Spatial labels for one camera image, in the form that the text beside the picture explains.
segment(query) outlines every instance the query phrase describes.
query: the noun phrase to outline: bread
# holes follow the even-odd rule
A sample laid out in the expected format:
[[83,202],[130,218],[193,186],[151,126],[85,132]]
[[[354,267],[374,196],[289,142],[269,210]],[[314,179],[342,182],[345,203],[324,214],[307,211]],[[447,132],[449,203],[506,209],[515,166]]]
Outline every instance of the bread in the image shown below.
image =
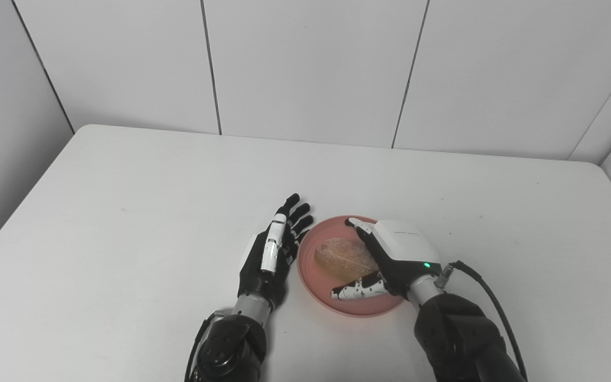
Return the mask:
[[315,263],[342,283],[358,280],[379,270],[363,242],[335,237],[315,250]]

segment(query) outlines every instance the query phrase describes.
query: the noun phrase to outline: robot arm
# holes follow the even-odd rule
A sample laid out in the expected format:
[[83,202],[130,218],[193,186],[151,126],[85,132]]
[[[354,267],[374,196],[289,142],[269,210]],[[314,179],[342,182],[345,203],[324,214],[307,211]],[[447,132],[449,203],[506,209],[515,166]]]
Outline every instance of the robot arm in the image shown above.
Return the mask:
[[[526,380],[521,358],[518,370],[506,353],[499,329],[482,309],[443,290],[455,267],[469,275],[475,271],[461,262],[449,264],[442,271],[436,251],[408,223],[397,220],[366,223],[351,218],[346,225],[353,227],[366,244],[379,265],[388,292],[409,300],[417,310],[414,336],[426,351],[438,382]],[[499,303],[494,302],[499,310]],[[505,316],[502,318],[508,328]]]
[[267,230],[257,235],[240,271],[235,307],[217,310],[202,324],[185,382],[259,380],[267,353],[264,326],[284,300],[289,268],[313,223],[308,203],[293,210],[299,201],[298,194],[287,198]]

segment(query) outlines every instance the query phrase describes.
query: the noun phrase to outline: fingertip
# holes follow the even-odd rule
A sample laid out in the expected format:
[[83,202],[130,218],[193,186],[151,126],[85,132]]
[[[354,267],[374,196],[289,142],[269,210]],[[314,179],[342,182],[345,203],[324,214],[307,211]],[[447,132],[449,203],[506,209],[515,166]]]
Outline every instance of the fingertip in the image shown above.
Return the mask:
[[289,215],[289,223],[291,225],[296,225],[296,223],[305,215],[310,213],[310,205],[308,203],[303,203],[299,205],[292,213]]
[[291,194],[291,196],[289,196],[289,198],[286,198],[286,201],[284,202],[284,206],[286,206],[289,210],[291,210],[291,208],[293,208],[296,204],[298,204],[300,200],[301,200],[301,196],[299,196],[298,193],[293,193]]
[[310,230],[304,230],[303,232],[301,232],[301,234],[299,235],[299,237],[296,239],[296,241],[299,242],[299,244],[301,242],[303,242],[303,239],[306,237],[306,235],[308,234],[308,232],[310,232]]
[[294,225],[293,230],[296,232],[296,235],[299,235],[302,230],[310,227],[310,225],[313,223],[315,223],[315,219],[312,217],[312,215],[305,216],[303,219],[299,220],[296,225]]

